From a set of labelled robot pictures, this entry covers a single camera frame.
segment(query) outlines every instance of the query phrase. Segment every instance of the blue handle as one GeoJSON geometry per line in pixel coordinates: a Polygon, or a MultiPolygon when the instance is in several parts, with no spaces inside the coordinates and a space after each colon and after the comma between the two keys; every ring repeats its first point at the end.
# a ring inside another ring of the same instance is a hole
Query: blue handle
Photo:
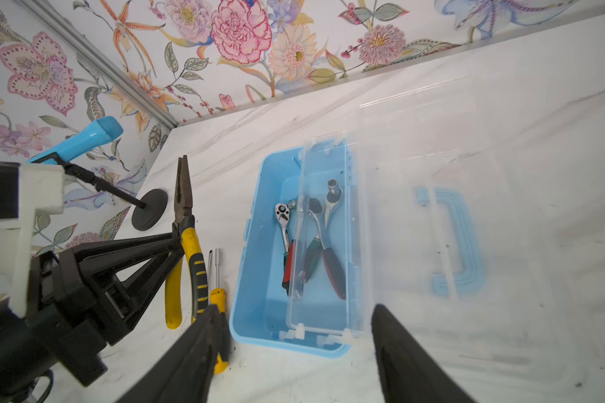
{"type": "MultiPolygon", "coordinates": [[[[420,187],[416,190],[417,202],[426,206],[430,202],[428,190],[420,187]]],[[[484,285],[484,259],[479,249],[479,243],[468,213],[468,206],[464,197],[452,189],[436,188],[437,203],[448,206],[448,212],[453,222],[455,238],[459,246],[459,258],[462,271],[455,274],[455,288],[462,294],[471,294],[479,291],[484,285]]],[[[442,273],[436,273],[432,278],[432,291],[436,295],[448,295],[448,282],[442,273]]]]}

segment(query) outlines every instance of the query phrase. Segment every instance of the pink carnation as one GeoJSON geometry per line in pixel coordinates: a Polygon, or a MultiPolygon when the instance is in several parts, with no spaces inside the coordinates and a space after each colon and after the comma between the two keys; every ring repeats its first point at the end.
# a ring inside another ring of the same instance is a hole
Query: pink carnation
{"type": "Polygon", "coordinates": [[[211,36],[220,54],[242,64],[257,62],[271,46],[271,26],[259,1],[222,0],[213,12],[211,36]]]}
{"type": "Polygon", "coordinates": [[[405,45],[406,37],[402,30],[394,25],[377,25],[363,37],[359,59],[372,65],[390,64],[399,57],[405,45]]]}

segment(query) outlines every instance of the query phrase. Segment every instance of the pliers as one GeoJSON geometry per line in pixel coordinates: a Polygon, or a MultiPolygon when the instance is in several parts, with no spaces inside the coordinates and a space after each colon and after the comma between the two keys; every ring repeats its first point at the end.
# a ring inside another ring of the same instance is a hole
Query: pliers
{"type": "MultiPolygon", "coordinates": [[[[177,180],[175,182],[175,222],[173,233],[181,238],[182,248],[188,262],[190,285],[192,292],[191,323],[197,315],[208,306],[208,279],[206,264],[199,239],[195,232],[195,216],[193,216],[193,193],[190,186],[188,159],[179,158],[177,162],[177,180]]],[[[182,322],[181,313],[181,267],[182,260],[166,279],[166,325],[169,329],[177,329],[182,322]]]]}
{"type": "Polygon", "coordinates": [[[327,225],[329,224],[331,214],[338,209],[342,202],[343,194],[336,179],[331,179],[327,182],[327,196],[325,198],[325,206],[316,198],[310,198],[309,215],[314,218],[318,227],[318,235],[312,240],[305,252],[304,279],[309,281],[312,273],[315,271],[318,260],[323,256],[325,270],[330,278],[331,285],[336,291],[340,299],[346,297],[346,279],[340,261],[336,253],[328,246],[327,225]]]}

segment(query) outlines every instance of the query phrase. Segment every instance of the yellow pliers handle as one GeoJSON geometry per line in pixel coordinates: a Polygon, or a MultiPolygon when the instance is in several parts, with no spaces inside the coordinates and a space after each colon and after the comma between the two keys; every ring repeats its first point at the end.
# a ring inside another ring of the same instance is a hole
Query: yellow pliers handle
{"type": "MultiPolygon", "coordinates": [[[[208,279],[206,277],[206,264],[199,239],[195,232],[195,217],[188,215],[179,224],[178,231],[181,237],[184,256],[188,263],[191,284],[191,323],[195,321],[198,313],[202,313],[208,306],[208,279]]],[[[166,279],[166,325],[169,329],[177,329],[181,325],[181,265],[173,269],[166,279]]]]}
{"type": "Polygon", "coordinates": [[[181,325],[181,266],[184,258],[170,272],[166,279],[166,326],[177,329],[181,325]]]}
{"type": "Polygon", "coordinates": [[[206,263],[199,239],[195,232],[195,216],[184,217],[179,224],[181,232],[182,248],[188,262],[190,272],[190,286],[192,299],[191,323],[195,321],[199,313],[204,312],[208,306],[208,279],[206,277],[206,263]]]}

